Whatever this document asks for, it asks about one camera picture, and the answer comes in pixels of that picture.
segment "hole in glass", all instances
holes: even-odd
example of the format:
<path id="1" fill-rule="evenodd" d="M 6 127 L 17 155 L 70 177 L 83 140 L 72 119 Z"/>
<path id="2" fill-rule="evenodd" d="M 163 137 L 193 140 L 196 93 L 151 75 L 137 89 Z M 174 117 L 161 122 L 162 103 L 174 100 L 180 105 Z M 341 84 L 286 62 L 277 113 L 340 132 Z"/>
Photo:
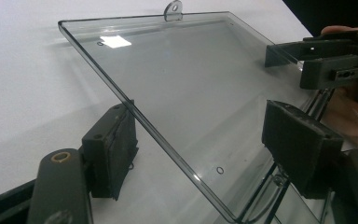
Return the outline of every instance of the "hole in glass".
<path id="1" fill-rule="evenodd" d="M 222 174 L 225 172 L 225 170 L 223 170 L 222 167 L 218 166 L 218 167 L 216 168 L 216 172 L 217 172 L 218 174 L 222 175 Z"/>

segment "hand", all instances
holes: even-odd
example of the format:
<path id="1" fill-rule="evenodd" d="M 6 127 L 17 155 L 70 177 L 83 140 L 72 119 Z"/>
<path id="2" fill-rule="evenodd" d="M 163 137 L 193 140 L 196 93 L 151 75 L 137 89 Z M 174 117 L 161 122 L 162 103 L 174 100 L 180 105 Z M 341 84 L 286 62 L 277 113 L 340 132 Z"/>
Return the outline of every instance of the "hand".
<path id="1" fill-rule="evenodd" d="M 322 29 L 322 35 L 356 30 L 358 28 L 327 26 Z M 358 103 L 351 98 L 353 92 L 354 87 L 336 89 L 324 113 L 323 122 L 358 146 Z"/>

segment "black machine part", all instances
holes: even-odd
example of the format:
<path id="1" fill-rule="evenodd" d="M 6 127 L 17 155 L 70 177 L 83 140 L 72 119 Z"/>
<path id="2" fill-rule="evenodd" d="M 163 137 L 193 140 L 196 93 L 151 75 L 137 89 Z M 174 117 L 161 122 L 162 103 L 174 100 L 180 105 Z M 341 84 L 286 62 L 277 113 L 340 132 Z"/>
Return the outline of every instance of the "black machine part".
<path id="1" fill-rule="evenodd" d="M 0 223 L 92 223 L 90 191 L 117 200 L 138 151 L 134 116 L 113 106 L 83 144 L 48 154 L 36 180 L 1 194 Z"/>
<path id="2" fill-rule="evenodd" d="M 350 87 L 358 103 L 358 31 L 267 46 L 266 67 L 302 62 L 300 88 L 325 91 Z"/>
<path id="3" fill-rule="evenodd" d="M 298 108 L 268 101 L 262 142 L 298 192 L 323 199 L 336 192 L 339 223 L 358 223 L 358 149 L 341 152 L 343 139 Z"/>

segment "white surface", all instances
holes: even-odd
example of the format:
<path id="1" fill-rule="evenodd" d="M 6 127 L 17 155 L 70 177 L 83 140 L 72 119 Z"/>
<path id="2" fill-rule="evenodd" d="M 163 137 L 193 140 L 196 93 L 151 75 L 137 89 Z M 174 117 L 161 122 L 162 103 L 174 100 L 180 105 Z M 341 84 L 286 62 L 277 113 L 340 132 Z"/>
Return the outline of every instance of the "white surface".
<path id="1" fill-rule="evenodd" d="M 117 97 L 58 30 L 60 20 L 162 14 L 170 1 L 0 0 L 0 193 L 36 176 L 49 152 L 80 139 Z M 310 34 L 279 0 L 183 1 L 231 11 L 275 43 Z M 138 124 L 139 152 L 117 202 L 92 200 L 95 223 L 211 223 L 218 213 Z"/>

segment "clear glass sheet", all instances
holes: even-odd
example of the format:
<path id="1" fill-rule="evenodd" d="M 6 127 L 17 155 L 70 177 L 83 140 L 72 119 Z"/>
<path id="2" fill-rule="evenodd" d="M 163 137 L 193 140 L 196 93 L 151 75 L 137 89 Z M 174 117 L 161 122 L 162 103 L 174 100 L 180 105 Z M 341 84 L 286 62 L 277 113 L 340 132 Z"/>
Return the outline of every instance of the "clear glass sheet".
<path id="1" fill-rule="evenodd" d="M 301 200 L 300 195 L 297 194 L 296 189 L 293 186 L 290 186 L 286 191 L 275 215 L 276 218 L 279 219 L 279 223 L 320 223 L 318 218 L 310 211 L 304 201 Z"/>
<path id="2" fill-rule="evenodd" d="M 272 43 L 228 12 L 59 25 L 223 217 L 236 220 L 272 164 L 261 143 L 267 99 L 301 108 L 310 98 L 296 64 L 265 68 Z"/>

